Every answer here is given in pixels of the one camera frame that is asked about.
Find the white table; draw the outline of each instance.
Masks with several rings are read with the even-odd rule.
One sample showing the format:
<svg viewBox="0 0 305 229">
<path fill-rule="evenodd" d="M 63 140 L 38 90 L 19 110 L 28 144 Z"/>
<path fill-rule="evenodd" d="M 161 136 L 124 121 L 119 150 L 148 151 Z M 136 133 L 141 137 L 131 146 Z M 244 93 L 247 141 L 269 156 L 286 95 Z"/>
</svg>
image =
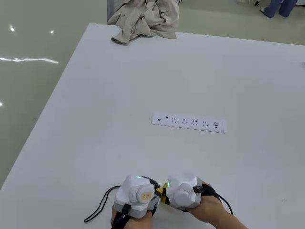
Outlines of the white table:
<svg viewBox="0 0 305 229">
<path fill-rule="evenodd" d="M 179 33 L 110 41 L 90 24 L 0 191 L 3 229 L 110 228 L 91 214 L 127 175 L 193 171 L 249 228 L 303 227 L 305 47 Z M 152 125 L 225 118 L 226 134 Z M 209 228 L 160 206 L 154 228 Z"/>
</svg>

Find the power strip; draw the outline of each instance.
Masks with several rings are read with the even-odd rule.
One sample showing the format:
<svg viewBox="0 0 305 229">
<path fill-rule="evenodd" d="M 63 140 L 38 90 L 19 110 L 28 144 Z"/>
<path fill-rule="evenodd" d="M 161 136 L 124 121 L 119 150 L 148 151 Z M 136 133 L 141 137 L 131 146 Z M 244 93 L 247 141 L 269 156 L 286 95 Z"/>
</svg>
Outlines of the power strip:
<svg viewBox="0 0 305 229">
<path fill-rule="evenodd" d="M 152 124 L 154 125 L 165 125 L 218 133 L 227 132 L 225 120 L 206 119 L 192 115 L 169 114 L 163 112 L 154 112 L 152 116 Z"/>
</svg>

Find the crumpled cloth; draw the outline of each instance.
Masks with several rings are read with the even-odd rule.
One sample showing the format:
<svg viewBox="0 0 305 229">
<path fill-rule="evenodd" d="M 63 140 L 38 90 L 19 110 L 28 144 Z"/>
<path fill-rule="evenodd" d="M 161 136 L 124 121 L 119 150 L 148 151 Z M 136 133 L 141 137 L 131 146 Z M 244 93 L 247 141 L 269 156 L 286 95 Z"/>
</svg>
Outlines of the crumpled cloth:
<svg viewBox="0 0 305 229">
<path fill-rule="evenodd" d="M 122 31 L 112 41 L 128 44 L 140 35 L 177 39 L 178 0 L 123 0 L 122 6 L 108 20 Z"/>
</svg>

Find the blue pants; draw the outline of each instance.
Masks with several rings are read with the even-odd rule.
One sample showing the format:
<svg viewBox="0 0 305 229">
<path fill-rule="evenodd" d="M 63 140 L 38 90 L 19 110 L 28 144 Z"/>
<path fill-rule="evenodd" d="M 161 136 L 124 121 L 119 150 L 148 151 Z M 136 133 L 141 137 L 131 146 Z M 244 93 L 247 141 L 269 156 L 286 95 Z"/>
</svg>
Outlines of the blue pants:
<svg viewBox="0 0 305 229">
<path fill-rule="evenodd" d="M 282 0 L 271 0 L 269 6 L 264 9 L 264 15 L 266 15 L 268 18 L 272 18 L 281 2 Z M 288 17 L 292 9 L 295 7 L 296 2 L 297 0 L 284 0 L 279 11 L 280 15 L 285 18 Z"/>
</svg>

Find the gray floor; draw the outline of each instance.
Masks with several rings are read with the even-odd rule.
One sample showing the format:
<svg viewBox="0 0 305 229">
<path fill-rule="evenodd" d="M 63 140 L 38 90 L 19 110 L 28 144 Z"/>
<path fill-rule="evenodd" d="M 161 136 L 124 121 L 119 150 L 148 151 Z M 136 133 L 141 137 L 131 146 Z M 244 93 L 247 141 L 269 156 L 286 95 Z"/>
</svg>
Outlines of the gray floor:
<svg viewBox="0 0 305 229">
<path fill-rule="evenodd" d="M 105 24 L 107 8 L 106 0 L 0 1 L 1 187 L 87 25 Z M 303 7 L 270 19 L 253 4 L 184 0 L 180 13 L 179 31 L 305 45 Z"/>
</svg>

